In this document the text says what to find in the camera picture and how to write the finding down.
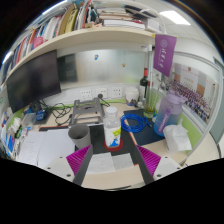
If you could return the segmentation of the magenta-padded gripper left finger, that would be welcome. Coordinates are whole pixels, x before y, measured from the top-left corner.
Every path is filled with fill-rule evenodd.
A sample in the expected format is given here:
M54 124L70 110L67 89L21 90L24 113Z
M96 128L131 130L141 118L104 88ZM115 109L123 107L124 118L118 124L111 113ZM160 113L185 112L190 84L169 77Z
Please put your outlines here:
M58 157L54 159L45 167L45 170L81 186L92 155L93 146L89 145L66 157Z

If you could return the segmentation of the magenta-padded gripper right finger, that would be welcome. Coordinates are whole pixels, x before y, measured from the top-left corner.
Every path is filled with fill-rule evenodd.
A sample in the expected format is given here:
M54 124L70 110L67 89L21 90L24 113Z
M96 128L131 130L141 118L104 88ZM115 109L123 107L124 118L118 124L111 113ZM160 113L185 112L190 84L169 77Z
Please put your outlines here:
M145 184L152 183L182 169L169 156L160 157L139 145L134 149L134 156L138 161Z

